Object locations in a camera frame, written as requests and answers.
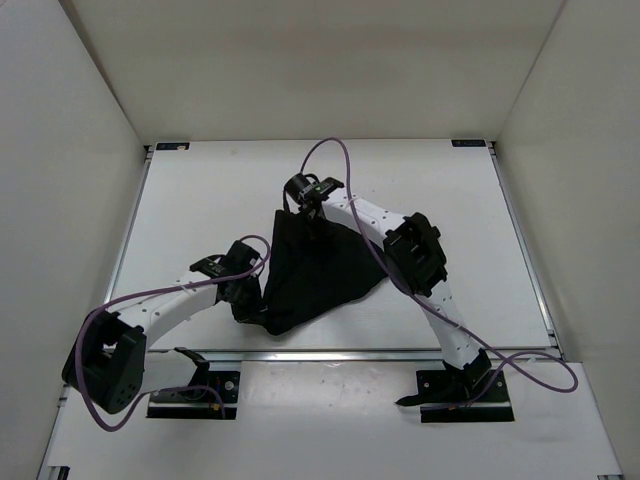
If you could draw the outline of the black skirt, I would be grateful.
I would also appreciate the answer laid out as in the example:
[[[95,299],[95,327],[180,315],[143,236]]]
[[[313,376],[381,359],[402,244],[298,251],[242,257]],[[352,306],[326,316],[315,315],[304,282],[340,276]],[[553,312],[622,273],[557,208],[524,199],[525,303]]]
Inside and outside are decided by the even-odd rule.
[[[263,327],[273,336],[368,295],[387,274],[354,230],[327,221],[310,240],[303,216],[278,210],[272,230]]]

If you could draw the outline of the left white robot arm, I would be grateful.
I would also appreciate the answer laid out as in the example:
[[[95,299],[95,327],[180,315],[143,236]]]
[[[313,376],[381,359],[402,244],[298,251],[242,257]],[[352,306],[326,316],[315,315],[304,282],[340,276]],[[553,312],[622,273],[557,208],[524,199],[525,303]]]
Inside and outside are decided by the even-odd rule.
[[[226,302],[251,305],[266,256],[245,238],[224,255],[193,263],[173,286],[128,294],[91,311],[62,369],[62,380],[108,414],[147,393],[176,390],[197,398],[213,391],[204,357],[185,347],[154,345],[201,311]]]

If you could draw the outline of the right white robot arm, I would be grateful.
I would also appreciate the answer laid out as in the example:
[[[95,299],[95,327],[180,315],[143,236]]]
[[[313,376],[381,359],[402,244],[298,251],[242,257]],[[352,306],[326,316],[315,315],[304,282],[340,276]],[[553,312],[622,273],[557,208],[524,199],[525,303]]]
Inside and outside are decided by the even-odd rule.
[[[377,252],[384,253],[395,286],[423,303],[421,309],[439,342],[448,379],[443,395],[430,394],[423,398],[425,402],[441,402],[449,395],[467,401],[483,390],[491,362],[480,343],[465,331],[449,288],[440,232],[426,216],[394,213],[350,195],[337,179],[320,181],[313,174],[295,174],[285,183],[283,196],[307,218],[324,218],[370,241]]]

